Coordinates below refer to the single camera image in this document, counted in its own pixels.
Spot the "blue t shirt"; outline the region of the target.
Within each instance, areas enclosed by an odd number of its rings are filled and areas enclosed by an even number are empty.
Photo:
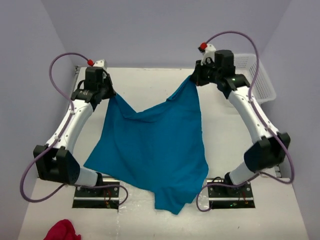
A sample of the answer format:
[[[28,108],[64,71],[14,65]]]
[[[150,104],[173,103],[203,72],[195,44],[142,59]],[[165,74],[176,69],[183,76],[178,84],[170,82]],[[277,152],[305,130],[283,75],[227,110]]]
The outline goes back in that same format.
[[[141,112],[120,95],[111,98],[84,166],[152,192],[155,209],[179,214],[209,171],[196,85],[187,78],[166,101]]]

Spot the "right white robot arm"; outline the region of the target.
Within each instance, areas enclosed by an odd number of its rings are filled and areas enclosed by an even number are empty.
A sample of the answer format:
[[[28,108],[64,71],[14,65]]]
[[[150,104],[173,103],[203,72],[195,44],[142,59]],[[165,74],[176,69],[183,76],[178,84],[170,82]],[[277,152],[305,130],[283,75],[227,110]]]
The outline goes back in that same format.
[[[243,74],[236,73],[231,50],[216,50],[205,43],[199,51],[203,57],[196,61],[191,81],[197,86],[215,84],[239,113],[252,141],[243,162],[225,175],[223,191],[233,197],[241,191],[242,183],[285,160],[291,138],[269,121],[252,93],[252,84]]]

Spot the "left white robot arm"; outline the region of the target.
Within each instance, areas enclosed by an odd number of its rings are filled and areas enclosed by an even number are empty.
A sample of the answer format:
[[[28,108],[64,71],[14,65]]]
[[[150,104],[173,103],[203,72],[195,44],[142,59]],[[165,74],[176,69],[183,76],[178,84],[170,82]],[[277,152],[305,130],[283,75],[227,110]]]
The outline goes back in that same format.
[[[92,196],[103,193],[101,174],[83,168],[73,156],[76,141],[89,117],[101,101],[116,94],[110,75],[103,66],[89,66],[71,94],[71,104],[45,145],[33,150],[40,179],[65,185],[86,186]]]

